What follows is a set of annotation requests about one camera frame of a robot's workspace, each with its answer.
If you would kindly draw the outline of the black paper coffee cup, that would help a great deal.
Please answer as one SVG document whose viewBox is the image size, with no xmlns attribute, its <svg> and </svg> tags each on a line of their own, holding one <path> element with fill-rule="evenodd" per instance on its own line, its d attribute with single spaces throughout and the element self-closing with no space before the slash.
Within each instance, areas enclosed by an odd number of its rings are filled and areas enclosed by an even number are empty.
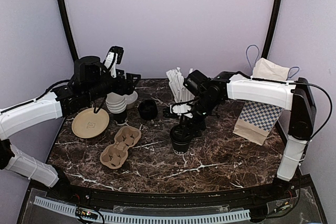
<svg viewBox="0 0 336 224">
<path fill-rule="evenodd" d="M 174 152 L 180 155 L 188 151 L 192 136 L 184 126 L 177 125 L 170 130 L 170 139 Z"/>
</svg>

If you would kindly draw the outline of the stack of black lids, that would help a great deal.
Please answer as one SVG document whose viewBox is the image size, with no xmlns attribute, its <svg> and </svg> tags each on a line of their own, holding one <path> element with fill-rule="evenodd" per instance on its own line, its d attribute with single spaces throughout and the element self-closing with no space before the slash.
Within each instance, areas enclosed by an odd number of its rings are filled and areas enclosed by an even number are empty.
<svg viewBox="0 0 336 224">
<path fill-rule="evenodd" d="M 152 99 L 142 101 L 138 106 L 138 112 L 142 119 L 153 120 L 158 115 L 156 102 Z"/>
</svg>

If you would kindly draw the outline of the stack of paper cups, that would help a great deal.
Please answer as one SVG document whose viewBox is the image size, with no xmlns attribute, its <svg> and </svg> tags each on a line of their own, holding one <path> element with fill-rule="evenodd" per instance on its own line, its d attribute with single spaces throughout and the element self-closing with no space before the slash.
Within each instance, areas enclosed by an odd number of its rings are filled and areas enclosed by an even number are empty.
<svg viewBox="0 0 336 224">
<path fill-rule="evenodd" d="M 106 98 L 108 110 L 113 115 L 113 120 L 117 125 L 124 125 L 127 122 L 127 103 L 123 95 L 109 93 Z"/>
</svg>

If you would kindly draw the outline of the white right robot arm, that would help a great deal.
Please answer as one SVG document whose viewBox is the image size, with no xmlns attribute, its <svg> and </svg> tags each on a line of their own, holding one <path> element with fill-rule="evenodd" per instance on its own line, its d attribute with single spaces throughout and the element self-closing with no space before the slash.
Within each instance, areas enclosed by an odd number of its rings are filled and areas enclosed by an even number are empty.
<svg viewBox="0 0 336 224">
<path fill-rule="evenodd" d="M 287 182 L 293 178 L 309 142 L 317 133 L 314 130 L 317 109 L 310 89 L 312 84 L 305 78 L 279 81 L 249 77 L 240 71 L 223 71 L 208 78 L 195 70 L 185 78 L 183 85 L 196 101 L 189 110 L 191 118 L 180 124 L 179 140 L 182 143 L 197 137 L 205 118 L 227 100 L 245 101 L 239 119 L 260 131 L 271 129 L 283 111 L 290 111 L 287 145 L 277 171 L 279 180 L 268 187 L 268 195 L 273 200 L 286 194 Z"/>
</svg>

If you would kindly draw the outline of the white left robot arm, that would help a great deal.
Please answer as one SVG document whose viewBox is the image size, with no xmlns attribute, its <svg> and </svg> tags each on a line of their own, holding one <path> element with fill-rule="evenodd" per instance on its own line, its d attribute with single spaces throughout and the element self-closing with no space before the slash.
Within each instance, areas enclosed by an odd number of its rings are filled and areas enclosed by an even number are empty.
<svg viewBox="0 0 336 224">
<path fill-rule="evenodd" d="M 74 189 L 67 184 L 67 177 L 62 171 L 25 154 L 9 141 L 9 137 L 39 123 L 72 115 L 109 93 L 131 94 L 140 78 L 139 74 L 133 73 L 114 78 L 107 73 L 82 84 L 75 80 L 59 81 L 58 87 L 49 89 L 41 97 L 2 110 L 1 169 L 53 187 L 61 200 L 71 200 Z"/>
</svg>

